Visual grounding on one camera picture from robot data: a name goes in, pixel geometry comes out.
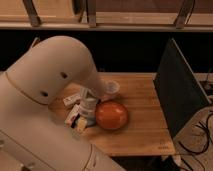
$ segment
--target orange bowl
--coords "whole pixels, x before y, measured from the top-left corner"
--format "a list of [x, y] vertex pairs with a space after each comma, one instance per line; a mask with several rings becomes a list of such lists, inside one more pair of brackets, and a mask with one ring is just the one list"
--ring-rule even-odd
[[127, 109], [122, 104], [113, 101], [98, 104], [95, 116], [98, 125], [109, 130], [123, 127], [128, 120]]

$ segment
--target wall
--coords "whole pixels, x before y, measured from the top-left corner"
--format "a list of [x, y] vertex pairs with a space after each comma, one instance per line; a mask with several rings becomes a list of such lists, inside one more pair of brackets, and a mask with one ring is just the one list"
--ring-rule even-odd
[[206, 72], [213, 66], [213, 33], [0, 30], [0, 70], [26, 52], [34, 37], [54, 35], [69, 35], [84, 42], [97, 68], [109, 72], [155, 72], [171, 37], [195, 72]]

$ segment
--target computer monitor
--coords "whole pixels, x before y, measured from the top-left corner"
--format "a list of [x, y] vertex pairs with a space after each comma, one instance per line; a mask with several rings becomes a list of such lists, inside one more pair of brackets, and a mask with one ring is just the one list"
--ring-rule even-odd
[[174, 39], [166, 45], [154, 84], [172, 137], [211, 104]]

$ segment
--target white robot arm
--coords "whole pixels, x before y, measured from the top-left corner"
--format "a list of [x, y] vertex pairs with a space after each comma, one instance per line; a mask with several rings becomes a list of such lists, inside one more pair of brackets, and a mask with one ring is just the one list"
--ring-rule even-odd
[[3, 150], [35, 171], [124, 170], [75, 130], [51, 119], [47, 105], [70, 82], [98, 98], [105, 95], [89, 50], [66, 36], [39, 43], [1, 74]]

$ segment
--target wooden table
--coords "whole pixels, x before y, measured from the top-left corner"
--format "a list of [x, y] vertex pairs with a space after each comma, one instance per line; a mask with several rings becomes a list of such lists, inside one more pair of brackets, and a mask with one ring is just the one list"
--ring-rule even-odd
[[[150, 156], [175, 154], [172, 139], [153, 84], [153, 74], [103, 73], [104, 80], [120, 84], [115, 101], [126, 106], [128, 124], [120, 130], [106, 131], [99, 126], [87, 128], [82, 136], [110, 156]], [[59, 117], [66, 118], [62, 99], [76, 93], [79, 86], [70, 84], [50, 105]]]

